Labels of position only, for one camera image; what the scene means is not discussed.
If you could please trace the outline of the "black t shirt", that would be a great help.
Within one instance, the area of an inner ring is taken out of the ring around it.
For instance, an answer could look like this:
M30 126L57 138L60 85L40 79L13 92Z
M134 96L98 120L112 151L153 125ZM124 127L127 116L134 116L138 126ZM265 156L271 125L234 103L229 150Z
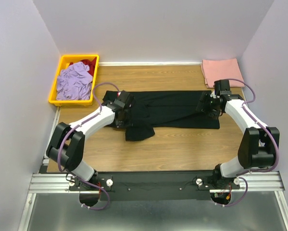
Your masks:
M219 129L217 119L196 110L202 94L210 90L134 91L126 141L143 141L155 135L155 127Z

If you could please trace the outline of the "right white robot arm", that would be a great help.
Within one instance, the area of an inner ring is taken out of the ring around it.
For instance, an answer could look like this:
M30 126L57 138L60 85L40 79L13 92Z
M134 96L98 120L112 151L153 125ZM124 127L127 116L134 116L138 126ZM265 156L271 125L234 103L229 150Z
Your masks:
M211 94L202 94L197 111L212 119L228 114L243 132L235 158L218 164L208 177L197 176L199 187L225 188L248 172L270 172L279 162L280 132L262 122L248 107L248 102L230 89L230 79L214 82Z

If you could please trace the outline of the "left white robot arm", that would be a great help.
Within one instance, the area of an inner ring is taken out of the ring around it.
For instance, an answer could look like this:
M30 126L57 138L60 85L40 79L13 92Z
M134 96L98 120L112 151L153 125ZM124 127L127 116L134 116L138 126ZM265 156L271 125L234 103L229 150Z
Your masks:
M92 190L97 183L97 171L83 160L85 141L108 125L116 128L130 126L133 103L133 95L122 91L113 101L104 101L88 116L70 124L59 123L52 134L46 156L58 164L60 171L68 171L78 177L84 189Z

